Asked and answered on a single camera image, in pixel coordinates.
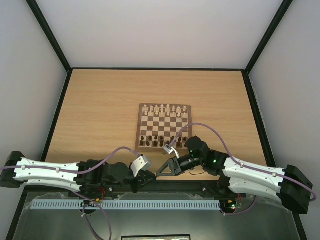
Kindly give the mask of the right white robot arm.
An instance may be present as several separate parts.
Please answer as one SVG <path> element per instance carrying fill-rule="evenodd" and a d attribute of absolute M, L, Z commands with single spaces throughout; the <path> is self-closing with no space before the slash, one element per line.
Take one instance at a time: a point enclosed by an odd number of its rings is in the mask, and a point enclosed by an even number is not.
<path fill-rule="evenodd" d="M 267 167 L 246 162 L 212 150 L 199 137 L 186 141 L 188 154 L 175 156 L 156 172 L 157 176 L 179 176 L 201 166 L 212 176 L 219 176 L 218 191 L 247 194 L 274 200 L 293 213 L 306 215 L 311 202 L 313 185 L 295 166 Z"/>

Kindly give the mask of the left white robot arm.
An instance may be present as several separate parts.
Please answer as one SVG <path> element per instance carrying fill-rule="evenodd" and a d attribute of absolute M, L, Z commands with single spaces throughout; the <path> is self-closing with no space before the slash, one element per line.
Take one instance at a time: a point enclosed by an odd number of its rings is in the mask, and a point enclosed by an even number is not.
<path fill-rule="evenodd" d="M 0 169 L 3 188 L 46 186 L 76 192 L 87 198 L 110 198 L 117 186 L 127 186 L 133 193 L 156 180 L 148 171 L 150 161 L 140 155 L 130 165 L 88 160 L 74 163 L 50 163 L 26 158 L 13 151 Z"/>

